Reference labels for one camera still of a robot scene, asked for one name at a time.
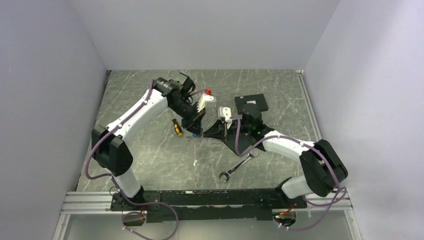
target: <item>marble surface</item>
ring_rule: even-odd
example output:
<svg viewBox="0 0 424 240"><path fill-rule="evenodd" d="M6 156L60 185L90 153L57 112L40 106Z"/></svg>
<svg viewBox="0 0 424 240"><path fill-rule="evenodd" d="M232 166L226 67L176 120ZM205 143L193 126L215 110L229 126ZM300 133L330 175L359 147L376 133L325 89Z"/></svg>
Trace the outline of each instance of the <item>marble surface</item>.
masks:
<svg viewBox="0 0 424 240"><path fill-rule="evenodd" d="M176 79L179 70L112 71L97 116L97 124L106 126L136 103L149 81L163 77ZM279 132L305 141L317 141L300 80L294 70L182 70L197 89L211 88L216 106L230 107L237 113L234 97L263 93L269 110L262 113L265 124ZM209 108L204 129L216 121L216 108ZM259 151L259 156L232 174L224 183L218 175L243 157L236 156L221 141L199 138L188 141L174 132L170 109L142 129L130 146L132 169L145 190L274 188L288 177L302 175L300 165L286 157ZM96 161L89 166L91 175L106 172ZM88 180L81 174L77 191L107 191L109 178Z"/></svg>

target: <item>wrench open end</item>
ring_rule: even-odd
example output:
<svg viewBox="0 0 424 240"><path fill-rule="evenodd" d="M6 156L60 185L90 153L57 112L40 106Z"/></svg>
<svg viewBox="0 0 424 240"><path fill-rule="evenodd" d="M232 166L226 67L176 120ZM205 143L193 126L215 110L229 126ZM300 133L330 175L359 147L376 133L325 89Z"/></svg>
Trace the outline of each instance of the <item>wrench open end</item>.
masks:
<svg viewBox="0 0 424 240"><path fill-rule="evenodd" d="M230 180L231 175L228 172L223 171L219 174L219 179L221 179L222 176L225 176L226 179L225 179L224 183L226 183L226 182L228 182L228 180Z"/></svg>

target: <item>robotic arm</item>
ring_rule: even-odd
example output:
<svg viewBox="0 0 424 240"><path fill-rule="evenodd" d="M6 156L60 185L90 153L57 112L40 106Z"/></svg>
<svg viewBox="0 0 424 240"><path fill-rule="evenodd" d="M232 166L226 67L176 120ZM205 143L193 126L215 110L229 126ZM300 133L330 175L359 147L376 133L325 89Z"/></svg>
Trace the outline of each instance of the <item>robotic arm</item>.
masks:
<svg viewBox="0 0 424 240"><path fill-rule="evenodd" d="M221 140L235 153L239 153L239 148L245 151L252 145L253 148L281 154L300 162L304 176L286 179L275 189L290 199L311 193L325 197L336 187L332 172L339 182L348 176L345 166L330 143L323 139L315 143L306 142L279 133L263 124L262 114L254 104L243 106L241 120L233 119L229 108L220 107L220 119L202 132L201 120L205 115L205 107L215 104L216 100L211 95L203 94L198 102L193 103L192 94L196 86L190 77L184 76L186 79L183 84L172 79L154 80L143 97L120 118L106 127L96 125L92 130L93 149L109 134L95 149L93 158L101 167L111 172L121 191L132 202L144 203L145 200L144 189L131 169L133 156L128 146L153 117L160 115L167 108L182 117L181 125L187 131L204 138ZM109 130L116 127L116 131L111 134ZM321 162L320 156L310 149L312 147L325 156L332 171Z"/></svg>

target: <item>marble tabletop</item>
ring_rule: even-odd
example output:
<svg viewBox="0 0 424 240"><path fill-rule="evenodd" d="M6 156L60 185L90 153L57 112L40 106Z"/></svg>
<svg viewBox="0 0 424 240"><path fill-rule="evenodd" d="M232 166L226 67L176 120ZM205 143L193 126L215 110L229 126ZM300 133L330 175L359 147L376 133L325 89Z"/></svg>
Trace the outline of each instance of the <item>marble tabletop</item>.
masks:
<svg viewBox="0 0 424 240"><path fill-rule="evenodd" d="M210 88L216 107L230 107L236 114L234 97L264 94L269 110L263 122L280 133L305 141L317 141L299 76L295 70L127 70L112 71L101 102L96 124L106 126L119 118L146 92L149 81L159 77L175 79L179 72L189 75L196 88ZM209 128L217 119L217 108L208 108L202 126ZM132 169L145 190L252 189L274 188L289 177L302 175L300 165L281 155L259 151L224 183L218 175L243 157L236 156L224 143L211 138L192 138L184 131L177 136L170 109L155 117L135 137L130 151ZM96 161L91 175L106 171ZM79 178L77 191L108 191L110 178Z"/></svg>

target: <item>gray wall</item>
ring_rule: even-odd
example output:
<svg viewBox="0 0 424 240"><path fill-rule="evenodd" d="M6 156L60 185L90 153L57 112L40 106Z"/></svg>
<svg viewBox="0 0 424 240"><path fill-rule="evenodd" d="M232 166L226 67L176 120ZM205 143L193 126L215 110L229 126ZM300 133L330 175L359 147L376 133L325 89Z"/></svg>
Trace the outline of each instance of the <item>gray wall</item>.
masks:
<svg viewBox="0 0 424 240"><path fill-rule="evenodd" d="M105 77L68 1L0 1L0 239L52 239Z"/></svg>
<svg viewBox="0 0 424 240"><path fill-rule="evenodd" d="M340 0L71 0L110 70L304 69Z"/></svg>
<svg viewBox="0 0 424 240"><path fill-rule="evenodd" d="M364 239L424 239L424 2L342 0L305 68Z"/></svg>

